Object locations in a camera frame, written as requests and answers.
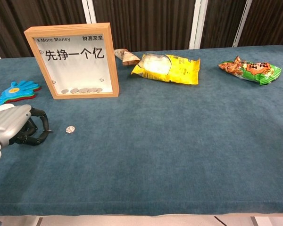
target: table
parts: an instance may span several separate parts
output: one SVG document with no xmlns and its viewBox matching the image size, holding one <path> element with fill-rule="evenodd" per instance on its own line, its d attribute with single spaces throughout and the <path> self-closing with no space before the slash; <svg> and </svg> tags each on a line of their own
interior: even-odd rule
<svg viewBox="0 0 283 226">
<path fill-rule="evenodd" d="M 130 75 L 117 60 L 119 97 L 53 100 L 34 58 L 0 60 L 0 93 L 41 84 L 15 104 L 44 110 L 54 131 L 2 150 L 0 215 L 283 213 L 283 46 L 160 53 L 200 57 L 199 85 Z M 260 86 L 218 68 L 236 55 L 282 74 Z"/>
</svg>

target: small snack package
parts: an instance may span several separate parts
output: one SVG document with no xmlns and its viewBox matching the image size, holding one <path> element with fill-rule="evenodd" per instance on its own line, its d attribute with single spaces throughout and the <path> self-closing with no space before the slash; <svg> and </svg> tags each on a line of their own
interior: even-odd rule
<svg viewBox="0 0 283 226">
<path fill-rule="evenodd" d="M 277 80 L 282 70 L 270 63 L 242 61 L 239 56 L 235 58 L 235 61 L 225 61 L 218 66 L 238 78 L 256 81 L 260 85 L 266 85 Z"/>
<path fill-rule="evenodd" d="M 167 54 L 144 54 L 131 74 L 146 79 L 197 85 L 199 69 L 200 59 L 193 61 Z"/>
<path fill-rule="evenodd" d="M 118 48 L 114 50 L 114 55 L 123 61 L 123 65 L 136 65 L 138 62 L 140 62 L 140 59 L 134 55 L 133 53 L 130 53 L 127 49 L 125 48 Z"/>
</svg>

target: coin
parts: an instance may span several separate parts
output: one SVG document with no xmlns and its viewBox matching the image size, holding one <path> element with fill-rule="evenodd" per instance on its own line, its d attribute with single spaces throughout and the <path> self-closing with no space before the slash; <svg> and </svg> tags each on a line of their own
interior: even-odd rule
<svg viewBox="0 0 283 226">
<path fill-rule="evenodd" d="M 66 93 L 68 93 L 68 92 L 69 92 L 68 89 L 64 89 L 64 90 L 61 91 L 62 94 L 66 94 Z"/>
<path fill-rule="evenodd" d="M 88 93 L 94 93 L 96 92 L 97 88 L 91 88 L 91 89 L 88 89 Z"/>
<path fill-rule="evenodd" d="M 66 133 L 73 133 L 75 131 L 75 127 L 74 126 L 68 126 L 66 128 Z"/>
<path fill-rule="evenodd" d="M 70 90 L 71 93 L 76 93 L 78 91 L 79 91 L 79 89 L 77 89 L 77 88 L 74 88 L 74 89 Z"/>
<path fill-rule="evenodd" d="M 88 91 L 88 88 L 79 89 L 79 93 L 86 93 Z"/>
</svg>

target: dark curtain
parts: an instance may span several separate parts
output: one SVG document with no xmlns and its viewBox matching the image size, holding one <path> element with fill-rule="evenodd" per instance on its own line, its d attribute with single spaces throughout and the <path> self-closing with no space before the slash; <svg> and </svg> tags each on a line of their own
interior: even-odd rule
<svg viewBox="0 0 283 226">
<path fill-rule="evenodd" d="M 246 0 L 208 0 L 200 48 L 232 47 Z"/>
<path fill-rule="evenodd" d="M 0 0 L 0 56 L 31 57 L 31 26 L 86 23 L 80 0 Z"/>
<path fill-rule="evenodd" d="M 189 46 L 195 0 L 93 0 L 97 22 L 110 22 L 114 48 Z"/>
<path fill-rule="evenodd" d="M 283 0 L 253 0 L 238 45 L 283 45 Z"/>
</svg>

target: robotic hand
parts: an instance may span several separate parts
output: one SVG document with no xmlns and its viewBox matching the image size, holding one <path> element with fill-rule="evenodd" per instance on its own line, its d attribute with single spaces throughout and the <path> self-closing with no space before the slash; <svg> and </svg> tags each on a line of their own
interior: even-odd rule
<svg viewBox="0 0 283 226">
<path fill-rule="evenodd" d="M 31 116 L 39 116 L 44 131 L 38 138 L 31 137 L 38 129 Z M 46 113 L 30 105 L 11 107 L 0 112 L 0 157 L 1 148 L 13 143 L 39 145 L 50 133 Z"/>
</svg>

